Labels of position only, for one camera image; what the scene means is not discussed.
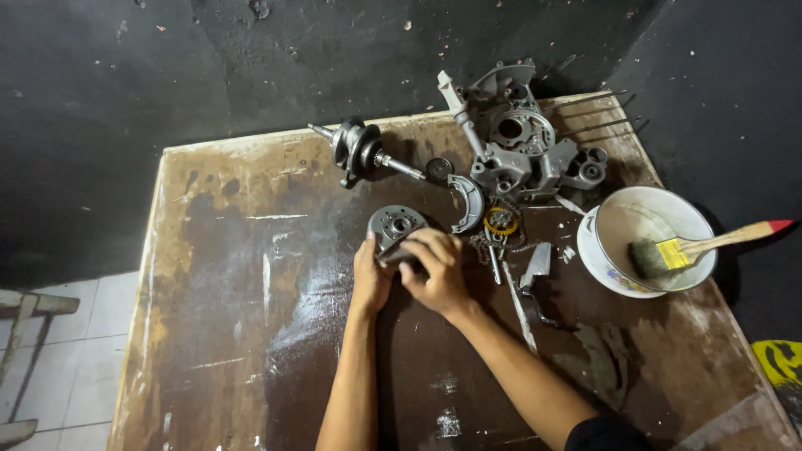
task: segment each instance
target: chain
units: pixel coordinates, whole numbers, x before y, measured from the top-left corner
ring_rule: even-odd
[[[534,246],[537,246],[537,243],[527,243],[526,228],[524,227],[524,215],[521,213],[518,207],[515,206],[515,203],[511,199],[508,197],[491,194],[488,196],[486,209],[491,209],[493,207],[501,207],[512,213],[514,221],[518,221],[518,229],[513,232],[515,238],[505,240],[504,242],[491,242],[488,240],[487,236],[484,234],[484,227],[482,227],[475,235],[471,236],[468,240],[468,243],[474,249],[476,249],[476,253],[479,256],[479,263],[482,265],[487,265],[490,263],[490,246],[494,246],[498,250],[506,250],[513,254],[523,252],[525,250],[532,249]]]

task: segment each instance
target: yellow gear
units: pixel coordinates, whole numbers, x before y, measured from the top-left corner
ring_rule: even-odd
[[[510,217],[512,218],[512,222],[506,228],[499,230],[495,226],[490,224],[489,219],[492,216],[493,212],[496,211],[505,211],[509,213]],[[493,207],[489,209],[487,213],[484,214],[484,226],[487,227],[492,234],[502,235],[502,236],[509,235],[512,232],[516,231],[516,229],[518,229],[518,220],[515,218],[515,215],[512,214],[512,212],[510,212],[509,210],[503,209],[501,207]]]

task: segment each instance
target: wooden table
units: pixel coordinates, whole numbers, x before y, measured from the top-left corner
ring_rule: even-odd
[[[624,117],[614,97],[557,111],[560,130]],[[414,166],[444,156],[467,172],[471,151],[447,112],[375,123],[385,148]],[[608,189],[660,185],[629,124],[578,137],[610,154]],[[394,175],[345,190],[341,176],[328,143],[307,130],[164,150],[109,450],[314,447],[368,218],[390,204],[442,227],[462,214],[434,185]],[[581,215],[547,206],[524,210],[529,236],[576,249]],[[509,256],[513,275],[528,258]],[[472,293],[522,337],[509,289],[475,261],[465,272]],[[567,323],[625,331],[632,376],[622,412],[658,449],[802,449],[713,282],[629,299],[578,256],[556,260],[549,281]],[[524,307],[539,354],[588,362],[574,335]],[[377,348],[381,449],[546,449],[459,332],[398,283]]]

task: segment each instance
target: white tile floor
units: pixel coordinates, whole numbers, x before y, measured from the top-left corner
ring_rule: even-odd
[[[15,421],[37,418],[34,436],[14,451],[104,451],[128,342],[139,273],[49,286],[40,293],[80,298],[78,311],[53,318]],[[0,387],[0,423],[10,419],[43,319],[28,323]],[[5,347],[11,320],[0,321]]]

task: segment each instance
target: red brush tip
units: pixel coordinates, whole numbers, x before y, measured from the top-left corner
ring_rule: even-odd
[[[768,226],[772,228],[772,232],[779,232],[796,221],[792,219],[775,219],[774,221],[767,221],[767,222]]]

